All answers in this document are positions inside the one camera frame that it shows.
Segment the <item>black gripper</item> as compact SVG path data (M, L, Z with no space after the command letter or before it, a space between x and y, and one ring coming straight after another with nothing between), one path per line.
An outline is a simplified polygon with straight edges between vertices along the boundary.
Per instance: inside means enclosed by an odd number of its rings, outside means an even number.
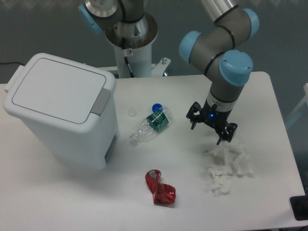
M191 130L195 128L197 123L203 123L204 119L207 125L216 129L219 136L217 145L219 145L221 142L231 142L238 128L238 124L227 122L230 113L231 110L221 112L213 109L207 101L205 101L203 108L198 102L194 102L189 108L186 118L191 123Z

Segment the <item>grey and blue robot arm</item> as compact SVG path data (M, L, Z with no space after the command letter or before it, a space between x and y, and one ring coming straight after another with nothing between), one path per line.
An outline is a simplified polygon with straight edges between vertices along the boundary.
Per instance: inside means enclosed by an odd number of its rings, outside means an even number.
M205 104L193 103L186 116L193 127L204 123L215 130L220 142L231 142L237 124L228 122L228 117L253 70L250 56L236 46L258 31L259 19L232 0L206 0L204 4L215 28L207 35L186 34L179 54L212 84ZM119 77L154 73L151 52L158 26L142 0L86 0L78 11L94 33L104 33L113 45Z

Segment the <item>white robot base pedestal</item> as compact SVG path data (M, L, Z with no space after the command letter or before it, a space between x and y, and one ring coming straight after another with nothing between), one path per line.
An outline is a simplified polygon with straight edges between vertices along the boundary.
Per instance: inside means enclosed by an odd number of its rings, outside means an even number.
M118 22L105 30L114 48L119 78L163 77L171 60L163 57L152 63L152 44L158 35L158 25L148 13L134 23Z

